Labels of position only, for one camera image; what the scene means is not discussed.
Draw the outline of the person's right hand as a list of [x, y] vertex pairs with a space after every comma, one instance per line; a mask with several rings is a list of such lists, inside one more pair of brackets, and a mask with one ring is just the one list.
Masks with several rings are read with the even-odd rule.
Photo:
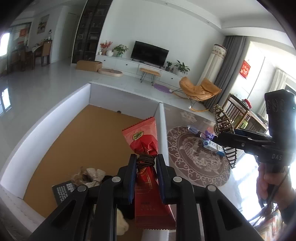
[[292, 188], [288, 167], [284, 167], [280, 173], [266, 173], [265, 165], [261, 163], [258, 171], [259, 175], [256, 182], [256, 193], [258, 199], [266, 200], [268, 197], [268, 186], [274, 185], [277, 188], [273, 196], [273, 202], [278, 205], [280, 211], [288, 208], [295, 200], [295, 190]]

